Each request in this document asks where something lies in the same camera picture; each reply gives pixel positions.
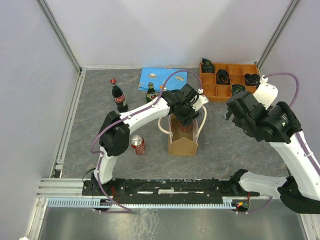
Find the red cola can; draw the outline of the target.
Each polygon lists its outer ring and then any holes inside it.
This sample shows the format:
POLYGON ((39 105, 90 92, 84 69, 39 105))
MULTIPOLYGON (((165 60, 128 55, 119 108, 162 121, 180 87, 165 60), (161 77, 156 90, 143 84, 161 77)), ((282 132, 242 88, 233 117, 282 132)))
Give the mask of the red cola can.
POLYGON ((145 140, 140 135, 134 135, 131 138, 131 147, 137 155, 142 155, 146 150, 145 140))
POLYGON ((189 132, 193 128, 193 125, 190 124, 188 126, 183 126, 183 124, 181 122, 179 122, 179 128, 183 132, 189 132))

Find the brown canvas tote bag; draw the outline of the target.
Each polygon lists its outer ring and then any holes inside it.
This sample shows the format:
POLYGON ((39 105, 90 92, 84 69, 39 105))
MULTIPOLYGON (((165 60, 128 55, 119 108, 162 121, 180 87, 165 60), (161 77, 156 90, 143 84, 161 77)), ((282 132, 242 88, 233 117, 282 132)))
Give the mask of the brown canvas tote bag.
POLYGON ((168 119, 168 130, 161 126, 162 118, 160 117, 157 126, 160 131, 168 135, 168 155, 192 157, 196 155, 198 149, 198 139, 207 119, 207 109, 203 109, 203 119, 200 125, 197 120, 192 123, 192 129, 188 132, 181 131, 178 119, 171 114, 168 119))

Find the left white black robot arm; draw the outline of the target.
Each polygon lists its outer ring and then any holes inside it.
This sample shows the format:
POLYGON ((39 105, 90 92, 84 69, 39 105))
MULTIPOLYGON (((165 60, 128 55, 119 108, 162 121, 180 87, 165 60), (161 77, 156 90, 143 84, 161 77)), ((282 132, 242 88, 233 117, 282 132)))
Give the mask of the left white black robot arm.
POLYGON ((202 89, 195 90, 185 84, 180 90, 160 93, 151 102, 134 110, 122 114, 109 112, 91 147, 93 154, 99 154, 93 189, 99 195, 106 195, 110 191, 115 163, 131 144, 133 132, 171 114, 183 127, 187 127, 201 116, 200 109, 208 102, 202 89))

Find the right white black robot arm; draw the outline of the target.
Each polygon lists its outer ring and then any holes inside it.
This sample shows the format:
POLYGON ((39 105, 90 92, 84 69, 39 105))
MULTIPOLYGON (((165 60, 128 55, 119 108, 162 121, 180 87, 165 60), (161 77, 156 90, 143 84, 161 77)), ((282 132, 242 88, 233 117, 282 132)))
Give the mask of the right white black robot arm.
POLYGON ((320 164, 313 157, 301 124, 289 105, 279 101, 266 108, 254 95, 242 91, 226 102, 234 116, 232 122, 258 142, 265 141, 280 155, 290 176, 271 177, 244 172, 229 183, 236 196, 257 192, 280 198, 298 214, 320 213, 320 164))

